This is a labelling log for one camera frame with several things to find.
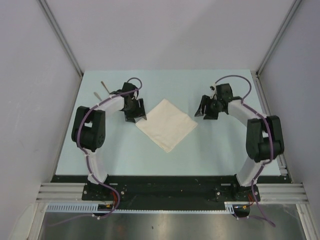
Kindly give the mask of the white cloth napkin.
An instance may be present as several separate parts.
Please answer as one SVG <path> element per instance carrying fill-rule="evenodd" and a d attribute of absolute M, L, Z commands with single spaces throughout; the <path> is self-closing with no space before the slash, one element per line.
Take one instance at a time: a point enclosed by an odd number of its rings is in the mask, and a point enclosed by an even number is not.
<path fill-rule="evenodd" d="M 166 153 L 171 152 L 198 125 L 167 99 L 139 120 L 136 127 Z"/>

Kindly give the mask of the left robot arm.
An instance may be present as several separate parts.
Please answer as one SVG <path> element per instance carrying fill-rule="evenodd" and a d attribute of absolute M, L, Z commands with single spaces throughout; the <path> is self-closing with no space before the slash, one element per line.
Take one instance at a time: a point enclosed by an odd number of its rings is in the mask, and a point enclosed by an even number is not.
<path fill-rule="evenodd" d="M 135 123 L 136 119 L 147 119 L 144 100 L 139 98 L 142 81 L 137 77 L 129 78 L 121 89 L 112 91 L 109 97 L 93 107 L 79 106 L 71 132 L 71 139 L 83 152 L 88 170 L 88 181 L 96 184 L 93 194 L 100 200 L 110 196 L 111 188 L 104 184 L 108 173 L 103 161 L 97 156 L 106 139 L 106 119 L 116 112 L 124 113 L 124 120 Z"/>

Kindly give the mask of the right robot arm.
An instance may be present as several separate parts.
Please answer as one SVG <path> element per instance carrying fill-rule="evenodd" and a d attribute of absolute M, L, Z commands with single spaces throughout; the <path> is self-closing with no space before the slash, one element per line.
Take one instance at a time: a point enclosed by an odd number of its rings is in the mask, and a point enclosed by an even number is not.
<path fill-rule="evenodd" d="M 220 113 L 230 115 L 246 127 L 245 149 L 247 159 L 235 175 L 238 183 L 230 188 L 231 196 L 242 201 L 249 194 L 248 187 L 257 182 L 265 166 L 284 153 L 281 120 L 276 115 L 259 113 L 234 96 L 230 84 L 211 86 L 213 95 L 203 95 L 194 114 L 205 120 L 217 120 Z"/>

